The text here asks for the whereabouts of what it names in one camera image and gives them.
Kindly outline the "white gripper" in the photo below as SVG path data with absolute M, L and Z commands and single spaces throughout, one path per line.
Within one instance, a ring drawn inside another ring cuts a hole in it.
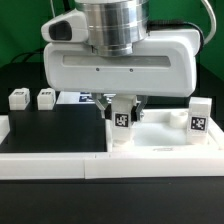
M 103 119 L 111 119 L 111 105 L 102 93 L 139 95 L 131 110 L 131 121 L 137 122 L 147 96 L 186 97 L 196 88 L 201 40 L 195 29 L 151 31 L 133 44 L 105 46 L 103 56 L 87 43 L 87 19 L 77 10 L 45 23 L 41 33 L 47 42 L 49 85 L 57 91 L 92 93 Z

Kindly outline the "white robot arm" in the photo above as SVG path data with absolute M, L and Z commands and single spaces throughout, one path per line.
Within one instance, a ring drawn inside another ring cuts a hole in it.
M 45 74 L 57 91 L 89 92 L 102 116 L 106 94 L 134 95 L 138 120 L 149 96 L 188 97 L 203 37 L 182 21 L 151 21 L 149 0 L 77 0 L 41 28 Z

